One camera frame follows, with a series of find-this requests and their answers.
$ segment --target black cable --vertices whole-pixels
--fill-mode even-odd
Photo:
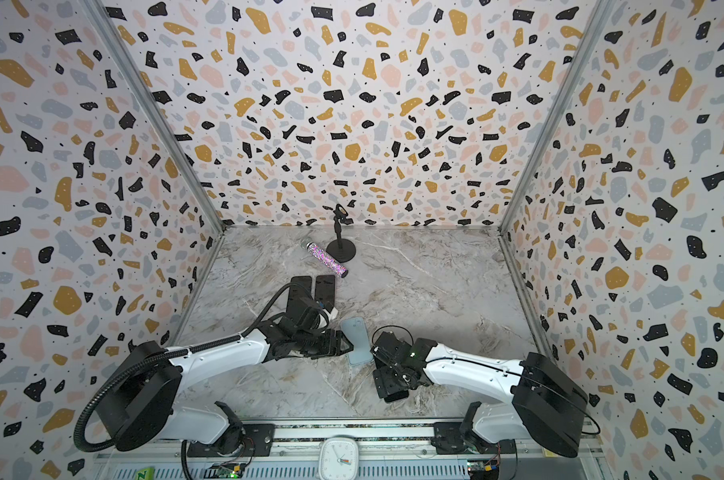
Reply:
[[[329,316],[327,315],[327,313],[326,313],[324,310],[321,310],[321,309],[318,309],[318,308],[316,308],[316,309],[314,309],[314,310],[316,310],[317,312],[319,312],[319,314],[320,314],[322,317],[324,317],[324,321],[327,323],[327,324],[325,325],[325,328],[329,327]]]
[[[299,289],[303,290],[303,292],[305,292],[309,296],[309,298],[311,300],[313,300],[313,297],[311,296],[311,292],[309,292],[309,290],[305,286],[301,285],[300,283],[295,283],[295,282],[285,283],[284,285],[282,285],[282,288],[280,288],[276,293],[273,294],[273,296],[271,297],[271,300],[269,300],[268,303],[266,304],[266,306],[263,307],[263,310],[261,310],[261,314],[258,315],[258,317],[252,322],[252,324],[249,327],[247,327],[247,330],[244,330],[242,332],[242,334],[241,334],[242,336],[250,335],[252,333],[252,331],[255,330],[261,324],[261,320],[263,320],[263,317],[266,316],[268,311],[271,310],[271,307],[273,306],[273,304],[276,303],[277,300],[279,300],[279,297],[282,295],[282,293],[284,293],[285,290],[290,288],[290,286],[296,286]]]
[[[239,455],[235,456],[231,460],[226,460],[225,462],[221,463],[219,466],[226,467],[233,463],[238,463],[237,460],[239,460],[239,457],[242,456],[242,454],[244,453],[244,450],[245,450],[245,445],[244,445],[244,442],[242,442],[242,449],[239,451]]]
[[[244,465],[244,468],[247,468],[250,466],[250,464],[253,462],[253,458],[255,458],[255,440],[252,440],[250,437],[244,437],[245,440],[250,440],[253,443],[253,456],[250,457],[250,460]]]
[[[174,358],[177,358],[179,356],[187,355],[189,352],[195,353],[202,350],[207,350],[210,348],[213,348],[215,346],[219,345],[225,345],[227,343],[235,342],[239,340],[242,337],[245,337],[249,335],[255,328],[261,323],[261,320],[263,320],[263,317],[266,316],[269,309],[273,306],[274,303],[277,302],[279,299],[279,296],[284,293],[285,290],[290,288],[290,286],[297,286],[299,289],[303,290],[309,298],[313,300],[311,297],[311,292],[299,283],[287,283],[284,286],[282,286],[279,291],[271,297],[271,300],[266,304],[266,307],[263,308],[261,311],[261,314],[255,319],[255,321],[250,325],[250,327],[245,330],[241,335],[234,335],[234,336],[228,336],[223,339],[219,340],[213,340],[212,342],[203,343],[201,345],[192,346],[189,348],[174,350],[172,352],[164,352],[160,353],[158,355],[150,356],[146,359],[140,360],[138,363],[135,363],[134,365],[127,367],[125,370],[123,370],[121,373],[119,373],[117,376],[111,377],[110,379],[107,379],[106,382],[100,386],[100,389],[95,393],[95,395],[90,399],[90,401],[87,403],[87,405],[82,408],[81,414],[79,415],[79,418],[77,419],[76,425],[74,426],[74,445],[76,448],[80,449],[82,452],[99,452],[100,450],[104,450],[106,448],[114,446],[116,441],[113,438],[109,438],[108,440],[104,442],[99,443],[90,443],[88,440],[84,437],[84,430],[87,428],[87,424],[90,421],[90,417],[92,417],[93,412],[96,408],[98,408],[98,405],[103,400],[104,397],[106,397],[106,394],[114,388],[117,388],[124,380],[129,379],[132,376],[140,375],[141,373],[148,372],[149,370],[152,370],[156,367],[158,367],[162,362],[166,360],[171,360]],[[324,312],[320,312],[324,315],[325,319],[328,319],[327,314]]]
[[[273,321],[275,321],[275,320],[279,320],[279,319],[282,318],[283,316],[287,316],[287,312],[279,312],[279,313],[276,313],[276,314],[274,314],[274,315],[271,315],[270,317],[268,317],[267,319],[265,319],[265,320],[263,321],[263,323],[268,323],[268,322],[273,322]]]
[[[186,458],[186,447],[188,447],[188,440],[184,440],[180,443],[180,469],[183,470],[183,476],[186,480],[194,480],[191,477],[191,470],[188,469],[188,459]]]
[[[514,445],[514,475],[509,477],[509,480],[514,480],[516,473],[519,471],[519,448]]]
[[[395,328],[398,328],[398,329],[402,329],[402,330],[404,330],[405,332],[407,332],[407,335],[410,335],[410,345],[415,345],[415,340],[414,340],[414,338],[413,338],[413,334],[410,333],[409,330],[407,330],[405,327],[400,326],[400,325],[384,325],[384,326],[380,327],[380,328],[377,329],[375,332],[373,332],[373,336],[371,337],[371,338],[372,338],[372,343],[373,343],[373,344],[375,343],[375,334],[376,334],[377,332],[379,332],[379,331],[381,331],[381,330],[383,330],[383,329],[390,328],[390,327],[392,327],[392,326],[395,327]]]
[[[503,370],[503,369],[500,369],[500,368],[495,367],[495,366],[492,366],[492,365],[486,365],[486,364],[481,363],[481,362],[475,362],[475,361],[473,361],[473,360],[466,360],[466,359],[456,359],[456,358],[447,357],[447,356],[444,356],[444,357],[439,358],[439,359],[429,360],[429,361],[426,362],[425,364],[428,365],[428,364],[430,364],[431,362],[436,362],[437,360],[453,360],[453,361],[454,361],[454,360],[457,360],[457,361],[459,361],[459,362],[473,363],[473,364],[475,364],[475,365],[484,366],[484,367],[489,368],[489,369],[498,370],[499,372],[507,373],[507,374],[510,374],[510,375],[516,375],[516,376],[518,376],[520,379],[525,379],[525,380],[528,380],[529,382],[537,383],[537,384],[540,385],[541,387],[549,390],[549,392],[556,394],[559,398],[561,398],[561,399],[565,400],[566,402],[568,402],[570,405],[573,406],[573,408],[575,408],[576,410],[578,410],[578,411],[579,411],[580,413],[582,413],[583,415],[587,416],[588,419],[591,420],[592,422],[594,422],[594,425],[597,426],[597,431],[596,431],[596,432],[583,432],[583,431],[581,431],[581,435],[599,435],[600,433],[602,433],[602,428],[599,426],[599,424],[598,424],[597,421],[594,419],[594,417],[592,417],[592,416],[590,416],[590,415],[588,415],[588,414],[586,413],[586,410],[581,409],[581,408],[578,407],[575,403],[573,403],[573,402],[570,400],[570,398],[567,398],[566,396],[564,396],[564,395],[562,395],[561,393],[557,392],[555,389],[552,389],[550,386],[545,385],[545,384],[543,384],[543,383],[540,383],[538,380],[534,380],[534,379],[531,379],[531,378],[529,378],[529,377],[523,376],[521,373],[510,372],[510,371],[508,371],[508,370]]]

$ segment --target black motor housing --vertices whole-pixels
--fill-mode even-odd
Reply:
[[[111,377],[146,358],[164,353],[154,341],[136,346]],[[169,361],[156,369],[124,380],[100,400],[95,409],[120,452],[150,442],[172,413],[181,374]]]
[[[525,369],[519,384],[511,388],[511,404],[530,437],[559,456],[578,456],[586,393],[539,353],[528,353],[519,364]]]

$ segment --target clock hand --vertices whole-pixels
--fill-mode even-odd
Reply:
[[[335,455],[338,457],[338,460],[340,460],[341,458],[343,458],[343,456],[341,456],[341,455],[338,453],[338,449],[335,448],[335,445],[333,445],[333,451],[335,452]]]

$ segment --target black microphone stand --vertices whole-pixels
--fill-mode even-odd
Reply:
[[[335,235],[336,239],[327,245],[325,249],[339,264],[345,264],[357,254],[357,246],[351,240],[340,237],[340,224],[351,224],[349,213],[345,208],[337,204],[335,206]]]

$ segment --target round stand base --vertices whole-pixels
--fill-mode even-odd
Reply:
[[[340,245],[338,245],[338,241],[333,240],[324,250],[332,255],[339,264],[345,264],[357,254],[357,247],[351,240],[342,238],[340,241],[343,243],[342,249],[340,248]]]

